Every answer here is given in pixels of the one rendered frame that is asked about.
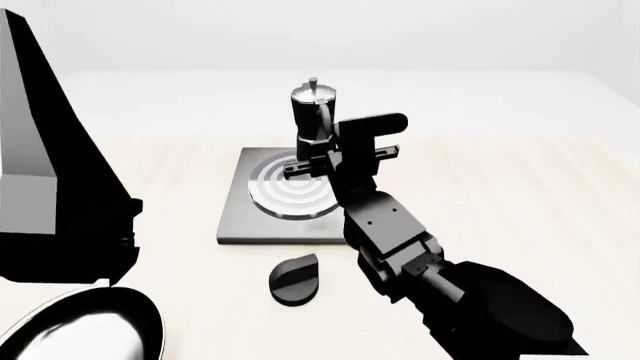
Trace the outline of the grey flat stove base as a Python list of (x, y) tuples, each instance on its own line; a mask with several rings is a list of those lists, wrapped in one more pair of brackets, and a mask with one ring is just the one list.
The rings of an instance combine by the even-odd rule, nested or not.
[(310, 220), (284, 220), (267, 215), (248, 194), (250, 173), (283, 147), (241, 149), (216, 234), (221, 245), (342, 245), (343, 213), (333, 212)]

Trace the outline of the black and silver moka pot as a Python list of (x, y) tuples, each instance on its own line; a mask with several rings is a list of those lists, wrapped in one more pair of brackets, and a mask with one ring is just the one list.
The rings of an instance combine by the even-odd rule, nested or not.
[(316, 77), (291, 92), (298, 161), (309, 161), (327, 148), (333, 137), (336, 95), (336, 89), (321, 85)]

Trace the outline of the glossy black frying pan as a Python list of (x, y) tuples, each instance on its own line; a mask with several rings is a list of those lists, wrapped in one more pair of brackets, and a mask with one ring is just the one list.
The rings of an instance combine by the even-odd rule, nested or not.
[(84, 287), (45, 302), (0, 335), (0, 360), (163, 360), (165, 324), (144, 293)]

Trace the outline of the black teardrop stove knob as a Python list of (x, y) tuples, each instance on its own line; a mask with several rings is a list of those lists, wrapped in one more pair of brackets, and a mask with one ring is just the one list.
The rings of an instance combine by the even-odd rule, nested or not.
[(298, 307), (310, 302), (319, 290), (319, 261), (316, 254), (284, 260), (272, 269), (269, 291), (281, 305)]

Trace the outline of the round ringed stove burner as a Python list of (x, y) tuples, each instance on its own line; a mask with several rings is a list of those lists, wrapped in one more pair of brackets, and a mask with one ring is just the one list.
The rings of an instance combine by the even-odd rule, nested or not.
[(326, 176), (308, 174), (284, 178), (284, 166), (297, 161), (292, 149), (271, 155), (251, 171), (248, 194), (258, 209), (284, 220), (310, 220), (337, 209), (331, 185)]

